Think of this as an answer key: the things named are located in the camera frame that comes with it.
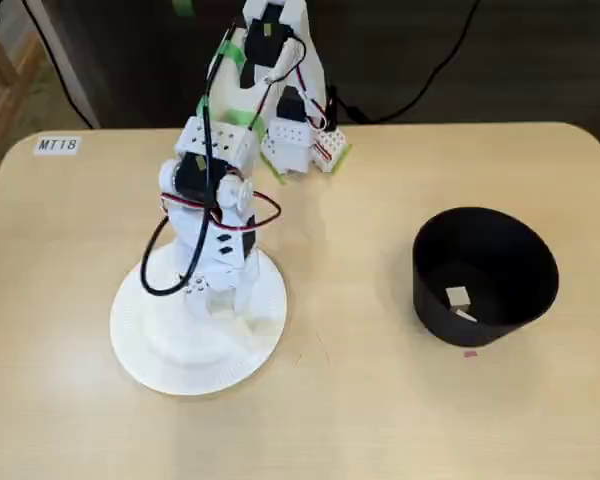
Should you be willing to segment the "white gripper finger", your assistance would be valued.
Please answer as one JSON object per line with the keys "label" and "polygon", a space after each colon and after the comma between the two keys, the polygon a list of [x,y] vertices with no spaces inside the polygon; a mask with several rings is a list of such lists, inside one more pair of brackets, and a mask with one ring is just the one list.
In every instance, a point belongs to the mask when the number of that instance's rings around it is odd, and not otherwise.
{"label": "white gripper finger", "polygon": [[208,309],[208,294],[206,292],[188,292],[185,294],[185,303],[196,326],[209,326],[211,314]]}
{"label": "white gripper finger", "polygon": [[254,330],[258,319],[251,310],[251,300],[253,295],[253,281],[241,282],[234,292],[234,320],[237,330]]}

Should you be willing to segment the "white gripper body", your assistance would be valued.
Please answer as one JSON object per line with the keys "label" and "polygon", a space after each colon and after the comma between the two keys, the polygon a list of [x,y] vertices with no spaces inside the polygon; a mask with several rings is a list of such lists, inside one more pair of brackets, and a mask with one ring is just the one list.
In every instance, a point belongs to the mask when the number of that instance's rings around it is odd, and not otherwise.
{"label": "white gripper body", "polygon": [[[184,275],[200,237],[202,214],[190,208],[170,207],[169,217],[176,234],[176,265]],[[209,222],[200,258],[185,293],[233,290],[236,296],[250,296],[258,275],[256,232],[225,230]]]}

